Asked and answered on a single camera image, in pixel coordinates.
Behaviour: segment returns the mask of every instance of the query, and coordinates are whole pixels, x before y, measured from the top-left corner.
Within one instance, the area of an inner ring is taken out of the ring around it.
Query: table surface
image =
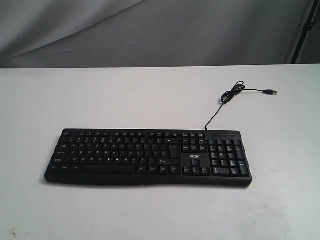
[[[241,132],[252,184],[49,184],[64,128]],[[1,69],[0,239],[318,240],[320,65]]]

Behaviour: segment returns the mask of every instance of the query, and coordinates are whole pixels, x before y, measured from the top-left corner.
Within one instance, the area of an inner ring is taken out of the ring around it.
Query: black keyboard
[[[79,185],[241,185],[252,181],[238,131],[64,129],[45,179]]]

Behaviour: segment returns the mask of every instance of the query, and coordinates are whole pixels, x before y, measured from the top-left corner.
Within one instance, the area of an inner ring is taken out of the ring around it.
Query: gray backdrop
[[[0,0],[0,68],[287,64],[312,0]]]

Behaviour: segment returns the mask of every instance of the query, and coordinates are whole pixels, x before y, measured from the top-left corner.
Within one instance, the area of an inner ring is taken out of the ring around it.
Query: keyboard
[[[45,172],[76,185],[231,185],[252,181],[238,131],[64,129]]]

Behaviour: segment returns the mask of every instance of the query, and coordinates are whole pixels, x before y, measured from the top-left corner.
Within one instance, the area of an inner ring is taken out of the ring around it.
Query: spacebar
[[[135,174],[135,166],[83,166],[84,174]]]

